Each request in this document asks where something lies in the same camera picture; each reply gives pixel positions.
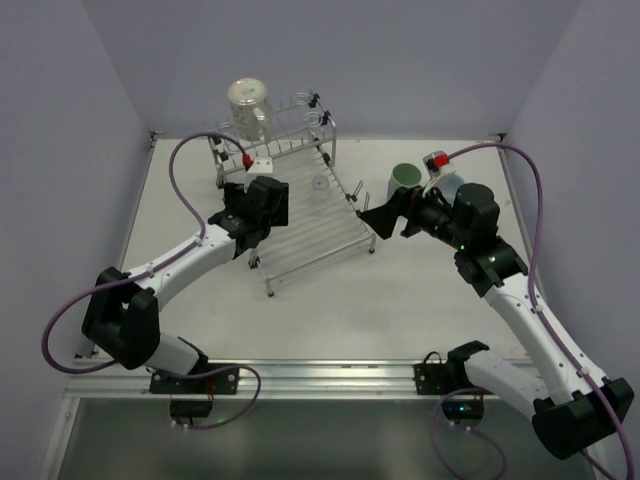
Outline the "white ceramic mug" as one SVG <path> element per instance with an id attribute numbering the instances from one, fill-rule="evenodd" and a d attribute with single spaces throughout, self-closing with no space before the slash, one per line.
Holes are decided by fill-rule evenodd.
<path id="1" fill-rule="evenodd" d="M 457 191 L 465 184 L 465 180 L 458 174 L 453 174 L 447 182 L 440 188 L 442 195 L 449 204 L 453 204 Z"/>

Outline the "green cup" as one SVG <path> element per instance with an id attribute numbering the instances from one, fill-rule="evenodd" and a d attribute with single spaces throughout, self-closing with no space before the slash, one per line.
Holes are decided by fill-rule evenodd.
<path id="1" fill-rule="evenodd" d="M 414 188 L 419 186 L 422 181 L 421 170 L 411 163 L 399 163 L 395 165 L 391 171 L 387 186 L 387 199 L 390 199 L 394 193 L 401 187 Z"/>

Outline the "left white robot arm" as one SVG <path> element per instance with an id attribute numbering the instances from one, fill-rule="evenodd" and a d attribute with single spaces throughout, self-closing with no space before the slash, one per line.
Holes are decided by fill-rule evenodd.
<path id="1" fill-rule="evenodd" d="M 201 377 L 206 355 L 183 338 L 163 334 L 161 311 L 204 274 L 256 248 L 288 220 L 288 183 L 258 176 L 248 185 L 226 184 L 224 209 L 188 240 L 129 272 L 111 267 L 98 276 L 82 334 L 128 370 Z"/>

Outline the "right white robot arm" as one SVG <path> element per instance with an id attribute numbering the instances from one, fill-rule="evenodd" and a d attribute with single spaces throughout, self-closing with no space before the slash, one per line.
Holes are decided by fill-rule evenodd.
<path id="1" fill-rule="evenodd" d="M 359 217 L 382 239 L 403 217 L 403 237 L 425 232 L 454 249 L 459 275 L 506 322 L 539 374 L 518 370 L 479 341 L 449 352 L 451 374 L 521 412 L 545 449 L 565 460 L 614 434 L 634 392 L 625 379 L 610 378 L 581 351 L 530 285 L 524 261 L 498 234 L 499 214 L 492 190 L 468 183 L 452 203 L 437 188 L 399 188 L 385 204 Z"/>

